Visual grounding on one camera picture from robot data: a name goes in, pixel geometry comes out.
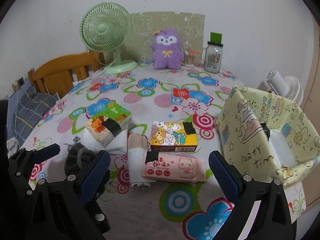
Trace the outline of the green tissue pack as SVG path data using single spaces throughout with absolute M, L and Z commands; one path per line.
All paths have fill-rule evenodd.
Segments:
M 89 133 L 106 147 L 116 136 L 128 127 L 132 114 L 115 101 L 102 98 L 86 108 Z

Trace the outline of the beige white cloth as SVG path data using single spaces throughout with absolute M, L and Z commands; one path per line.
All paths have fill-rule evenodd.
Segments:
M 145 154 L 148 151 L 148 141 L 146 137 L 138 133 L 133 133 L 127 141 L 127 158 L 129 168 L 130 186 L 134 189 L 142 190 L 151 187 L 151 179 L 142 177 L 142 167 Z

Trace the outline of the grey plaid pillow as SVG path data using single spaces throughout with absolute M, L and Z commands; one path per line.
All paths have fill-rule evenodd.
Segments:
M 34 86 L 22 94 L 12 115 L 12 131 L 20 146 L 57 100 L 56 95 L 39 93 Z

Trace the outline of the yellow cartoon storage box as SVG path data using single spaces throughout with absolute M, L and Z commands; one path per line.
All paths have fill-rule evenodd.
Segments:
M 236 85 L 215 122 L 225 160 L 242 175 L 289 187 L 319 164 L 319 135 L 290 99 Z

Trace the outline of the yellow cartoon tissue box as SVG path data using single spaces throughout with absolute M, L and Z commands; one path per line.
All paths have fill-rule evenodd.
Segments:
M 150 147 L 158 152 L 195 152 L 198 140 L 192 122 L 154 121 Z

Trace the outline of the wooden chair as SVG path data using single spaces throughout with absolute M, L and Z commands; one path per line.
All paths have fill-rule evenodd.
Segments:
M 94 72 L 103 67 L 103 53 L 88 51 L 57 57 L 29 71 L 30 83 L 40 93 L 57 94 L 64 97 L 72 88 L 74 81 L 89 77 L 89 68 Z

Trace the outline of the floral tablecloth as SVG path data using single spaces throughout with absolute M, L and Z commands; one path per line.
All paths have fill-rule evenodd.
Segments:
M 233 74 L 210 74 L 199 67 L 156 70 L 151 64 L 121 74 L 104 70 L 79 81 L 56 102 L 36 125 L 23 147 L 40 150 L 51 144 L 60 153 L 36 164 L 29 184 L 33 190 L 67 178 L 64 167 L 68 145 L 79 141 L 88 122 L 86 108 L 102 98 L 115 101 L 132 114 L 128 137 L 141 134 L 150 147 L 154 121 L 192 122 L 198 146 L 195 152 L 159 152 L 186 155 L 204 161 L 207 180 L 198 183 L 151 179 L 151 187 L 130 186 L 127 154 L 110 155 L 110 179 L 98 204 L 110 224 L 107 239 L 213 239 L 222 230 L 242 233 L 245 220 L 227 224 L 236 204 L 229 202 L 208 163 L 209 154 L 223 147 L 216 126 L 234 86 L 243 86 Z M 302 181 L 284 187 L 287 210 L 300 216 L 306 208 Z

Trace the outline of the white standing fan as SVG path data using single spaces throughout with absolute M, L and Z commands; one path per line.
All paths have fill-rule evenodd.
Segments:
M 299 106 L 301 105 L 304 90 L 295 76 L 282 77 L 277 70 L 273 69 L 266 75 L 266 82 L 277 95 L 290 99 Z

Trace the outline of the glass mason jar mug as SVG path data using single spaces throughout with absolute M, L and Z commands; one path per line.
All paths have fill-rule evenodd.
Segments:
M 222 34 L 211 32 L 206 48 L 201 50 L 201 64 L 205 71 L 219 74 L 223 54 Z

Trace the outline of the toothpick jar orange lid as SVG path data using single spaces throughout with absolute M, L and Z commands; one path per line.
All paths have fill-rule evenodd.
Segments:
M 196 60 L 200 57 L 200 53 L 194 50 L 184 51 L 184 65 L 186 67 L 194 67 Z

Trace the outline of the purple plush toy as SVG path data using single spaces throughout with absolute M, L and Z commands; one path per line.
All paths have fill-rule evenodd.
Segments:
M 182 41 L 175 29 L 164 29 L 156 33 L 151 42 L 153 67 L 157 70 L 180 69 L 184 59 L 181 45 Z

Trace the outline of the green desk fan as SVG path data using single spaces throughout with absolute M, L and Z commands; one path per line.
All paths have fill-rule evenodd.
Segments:
M 120 74 L 138 67 L 136 61 L 121 59 L 121 49 L 131 31 L 128 11 L 117 3 L 100 3 L 86 12 L 80 23 L 84 45 L 97 53 L 112 53 L 105 74 Z

